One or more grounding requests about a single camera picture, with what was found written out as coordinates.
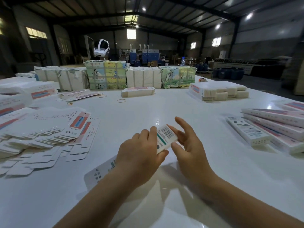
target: concrete floor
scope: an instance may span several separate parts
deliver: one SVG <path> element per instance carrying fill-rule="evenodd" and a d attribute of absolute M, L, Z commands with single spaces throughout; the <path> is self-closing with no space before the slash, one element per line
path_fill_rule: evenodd
<path fill-rule="evenodd" d="M 261 90 L 267 92 L 271 91 L 278 96 L 304 102 L 304 96 L 293 95 L 291 90 L 281 88 L 282 82 L 280 80 L 272 80 L 261 77 L 244 75 L 241 80 L 227 80 L 227 81 L 238 83 L 255 90 Z"/>

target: green stripe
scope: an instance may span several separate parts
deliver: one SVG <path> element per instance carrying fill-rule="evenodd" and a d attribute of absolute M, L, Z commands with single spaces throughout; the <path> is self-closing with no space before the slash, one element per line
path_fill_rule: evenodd
<path fill-rule="evenodd" d="M 163 142 L 163 144 L 166 144 L 165 141 L 161 138 L 161 136 L 159 136 L 158 133 L 157 133 L 157 137 L 159 137 L 159 139 Z"/>

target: forearm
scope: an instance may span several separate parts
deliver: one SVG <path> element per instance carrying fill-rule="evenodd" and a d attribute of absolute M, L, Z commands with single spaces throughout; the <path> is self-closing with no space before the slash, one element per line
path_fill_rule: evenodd
<path fill-rule="evenodd" d="M 209 199 L 240 227 L 303 228 L 304 223 L 218 179 L 207 186 Z"/>
<path fill-rule="evenodd" d="M 108 227 L 113 216 L 134 190 L 125 173 L 107 174 L 54 228 Z"/>

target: person's right hand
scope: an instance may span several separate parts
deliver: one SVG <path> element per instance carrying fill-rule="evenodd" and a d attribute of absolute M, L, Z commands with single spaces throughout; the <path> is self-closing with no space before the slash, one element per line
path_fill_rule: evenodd
<path fill-rule="evenodd" d="M 209 185 L 218 176 L 211 169 L 202 142 L 196 136 L 192 127 L 184 119 L 175 117 L 175 121 L 184 129 L 184 132 L 170 126 L 177 135 L 178 141 L 185 150 L 176 142 L 171 144 L 175 153 L 180 170 L 188 180 L 203 185 Z"/>

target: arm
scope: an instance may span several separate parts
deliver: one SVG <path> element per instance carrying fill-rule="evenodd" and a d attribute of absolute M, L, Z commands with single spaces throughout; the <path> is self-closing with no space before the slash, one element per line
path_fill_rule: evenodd
<path fill-rule="evenodd" d="M 172 149 L 177 156 L 182 173 L 196 183 L 206 199 L 215 203 L 230 219 L 240 227 L 294 227 L 303 228 L 304 223 L 250 196 L 244 191 L 218 177 L 211 169 L 202 142 L 192 127 L 183 119 L 176 117 L 184 132 L 169 126 L 178 136 Z"/>
<path fill-rule="evenodd" d="M 108 227 L 125 199 L 146 183 L 168 155 L 157 152 L 153 126 L 121 144 L 116 167 L 108 173 L 54 228 Z"/>

